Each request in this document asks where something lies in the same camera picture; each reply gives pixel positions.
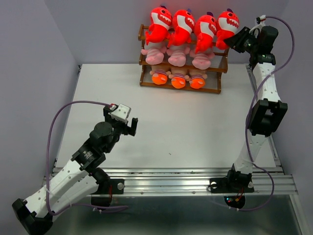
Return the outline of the red shark plush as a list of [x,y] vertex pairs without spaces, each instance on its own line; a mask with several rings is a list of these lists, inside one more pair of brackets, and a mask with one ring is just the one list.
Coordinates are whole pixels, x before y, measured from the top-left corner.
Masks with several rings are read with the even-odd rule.
[[167,47],[191,43],[191,33],[194,26],[195,19],[191,14],[191,10],[178,10],[173,16],[174,32],[170,35]]
[[212,12],[207,12],[197,20],[194,33],[197,37],[195,53],[212,48],[214,36],[217,34],[216,19]]
[[228,45],[224,40],[234,36],[237,33],[239,26],[239,18],[230,8],[219,15],[217,19],[216,34],[216,47],[219,50],[225,50],[228,48]]
[[164,6],[154,8],[150,13],[151,24],[145,32],[146,45],[160,43],[169,38],[169,28],[172,26],[172,14]]

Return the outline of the pink pig plush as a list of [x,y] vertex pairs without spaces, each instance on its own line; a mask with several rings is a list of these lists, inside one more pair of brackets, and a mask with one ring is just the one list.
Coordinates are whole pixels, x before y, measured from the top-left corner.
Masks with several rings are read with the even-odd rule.
[[141,53],[146,56],[146,63],[148,63],[149,65],[157,65],[163,61],[166,50],[167,47],[164,42],[150,42],[148,45],[144,45]]
[[180,46],[170,46],[166,53],[169,56],[168,62],[172,66],[183,67],[186,63],[186,55],[190,52],[190,46],[183,44]]
[[211,60],[215,54],[213,48],[209,47],[204,52],[195,53],[195,49],[190,50],[189,55],[193,58],[192,65],[200,70],[206,70],[211,66]]

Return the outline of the boy doll from corner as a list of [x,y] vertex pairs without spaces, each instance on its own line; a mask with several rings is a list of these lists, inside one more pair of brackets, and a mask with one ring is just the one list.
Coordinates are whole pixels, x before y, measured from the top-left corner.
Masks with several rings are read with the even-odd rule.
[[206,71],[204,70],[189,70],[190,87],[193,89],[200,89],[205,86],[205,80],[207,79]]

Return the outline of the boy doll black hair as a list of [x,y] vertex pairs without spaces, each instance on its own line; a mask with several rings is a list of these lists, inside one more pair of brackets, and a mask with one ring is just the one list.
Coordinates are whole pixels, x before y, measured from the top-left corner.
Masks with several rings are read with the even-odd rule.
[[152,82],[156,85],[166,84],[170,74],[171,70],[169,66],[151,65],[150,75]]

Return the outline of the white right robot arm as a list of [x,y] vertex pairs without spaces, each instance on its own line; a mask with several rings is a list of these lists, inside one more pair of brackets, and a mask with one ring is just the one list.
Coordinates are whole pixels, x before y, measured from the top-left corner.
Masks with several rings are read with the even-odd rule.
[[250,55],[249,65],[256,81],[245,127],[245,143],[228,171],[227,176],[216,180],[212,191],[221,193],[253,192],[252,172],[260,149],[268,137],[278,129],[288,105],[282,102],[275,82],[276,59],[272,54],[278,30],[263,26],[255,34],[244,27],[225,43],[239,53]]

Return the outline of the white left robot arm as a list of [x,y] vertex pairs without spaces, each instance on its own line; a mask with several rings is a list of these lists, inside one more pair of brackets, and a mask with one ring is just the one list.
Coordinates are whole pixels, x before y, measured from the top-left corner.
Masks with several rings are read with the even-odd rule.
[[106,159],[121,135],[136,134],[138,119],[130,126],[109,118],[95,125],[89,138],[46,185],[26,199],[17,199],[12,208],[30,235],[44,235],[65,210],[77,206],[94,192],[112,191],[108,174],[99,165]]

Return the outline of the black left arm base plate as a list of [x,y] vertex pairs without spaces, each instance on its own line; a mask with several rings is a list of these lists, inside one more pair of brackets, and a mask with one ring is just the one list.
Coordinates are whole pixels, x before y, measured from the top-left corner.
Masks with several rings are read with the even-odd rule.
[[121,195],[124,193],[125,180],[122,178],[113,178],[101,183],[98,187],[97,194]]

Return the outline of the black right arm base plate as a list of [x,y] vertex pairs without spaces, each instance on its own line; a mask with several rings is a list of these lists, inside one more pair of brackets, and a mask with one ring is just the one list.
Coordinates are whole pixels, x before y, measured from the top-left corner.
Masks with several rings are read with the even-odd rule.
[[226,177],[210,178],[210,183],[207,186],[212,193],[253,193],[254,188],[249,188],[241,183],[228,181]]

